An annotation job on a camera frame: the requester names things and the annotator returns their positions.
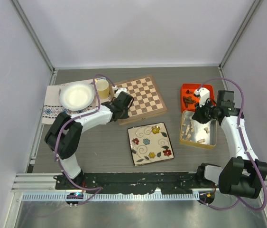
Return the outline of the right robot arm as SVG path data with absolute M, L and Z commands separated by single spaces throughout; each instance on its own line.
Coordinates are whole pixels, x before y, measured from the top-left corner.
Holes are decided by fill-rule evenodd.
M 194 96 L 199 98 L 195 104 L 192 119 L 200 124 L 218 121 L 225 133 L 230 160 L 225 167 L 202 163 L 197 170 L 196 183 L 205 188 L 212 182 L 217 184 L 223 194 L 255 199 L 259 196 L 267 176 L 267 163 L 259 161 L 250 145 L 245 130 L 244 115 L 235 107 L 234 92 L 220 90 L 217 100 L 210 98 L 206 88 L 196 89 Z

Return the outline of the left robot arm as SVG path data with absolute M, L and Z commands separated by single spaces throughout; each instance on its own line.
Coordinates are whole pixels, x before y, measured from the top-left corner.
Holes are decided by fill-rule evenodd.
M 119 94 L 111 101 L 82 115 L 60 113 L 45 136 L 45 143 L 54 152 L 54 160 L 61 165 L 66 184 L 73 190 L 80 188 L 84 180 L 75 156 L 81 134 L 98 125 L 129 118 L 134 98 L 124 91 L 117 92 Z

